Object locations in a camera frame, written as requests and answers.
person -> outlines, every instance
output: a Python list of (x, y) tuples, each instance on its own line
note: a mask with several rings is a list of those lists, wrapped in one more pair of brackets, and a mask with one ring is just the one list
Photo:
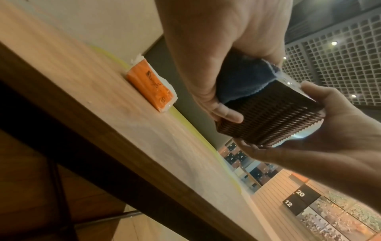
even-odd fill
[[(279, 67), (292, 0), (156, 0), (165, 40), (195, 101), (212, 118), (243, 121), (216, 98), (216, 77), (231, 48)], [(312, 135), (276, 148), (236, 140), (246, 155), (273, 163), (350, 195), (381, 213), (381, 123), (354, 107), (338, 90), (303, 82), (325, 106)]]

yellow edge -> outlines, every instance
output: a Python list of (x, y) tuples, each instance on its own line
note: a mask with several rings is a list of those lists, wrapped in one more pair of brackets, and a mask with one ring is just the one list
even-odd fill
[[(99, 48), (99, 47), (96, 47), (96, 46), (91, 46), (90, 47), (95, 50), (96, 52), (98, 53), (101, 53), (103, 55), (105, 55), (106, 57), (108, 57), (109, 59), (113, 60), (114, 62), (118, 63), (119, 65), (121, 65), (123, 68), (125, 69), (130, 69), (131, 68), (131, 65), (127, 64), (126, 62), (124, 62), (123, 60), (119, 59), (118, 57), (112, 55), (111, 53), (105, 51), (104, 49), (102, 48)], [(174, 116), (179, 122), (181, 122), (195, 137), (197, 137), (212, 153), (213, 155), (216, 157), (216, 159), (219, 161), (219, 163), (221, 164), (221, 166), (224, 168), (224, 170), (229, 174), (229, 178), (231, 180), (231, 182), (234, 184), (234, 186), (236, 187), (236, 189), (241, 192), (241, 187), (239, 185), (239, 183), (237, 183), (237, 181), (232, 178), (230, 176), (231, 174), (231, 170), (227, 167), (224, 159), (222, 158), (222, 156), (214, 149), (214, 147), (204, 138), (203, 135), (201, 135), (199, 133), (199, 131), (174, 107), (172, 106), (168, 112)]]

brown ridged object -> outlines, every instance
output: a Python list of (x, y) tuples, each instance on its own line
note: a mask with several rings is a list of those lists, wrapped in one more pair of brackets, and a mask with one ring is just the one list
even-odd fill
[(226, 106), (242, 113), (244, 121), (222, 120), (217, 131), (257, 146), (272, 146), (323, 119), (321, 104), (279, 81)]

table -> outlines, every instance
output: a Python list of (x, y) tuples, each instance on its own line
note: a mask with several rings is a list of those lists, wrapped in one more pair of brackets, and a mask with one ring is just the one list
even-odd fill
[(266, 236), (215, 153), (122, 69), (4, 1), (0, 29), (1, 129), (188, 240)]

orange packet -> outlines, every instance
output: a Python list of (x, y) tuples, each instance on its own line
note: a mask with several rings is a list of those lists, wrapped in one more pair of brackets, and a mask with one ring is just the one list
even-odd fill
[(161, 80), (169, 83), (157, 75), (144, 57), (140, 57), (142, 60), (127, 72), (126, 78), (158, 111), (167, 111), (177, 100), (177, 96)]

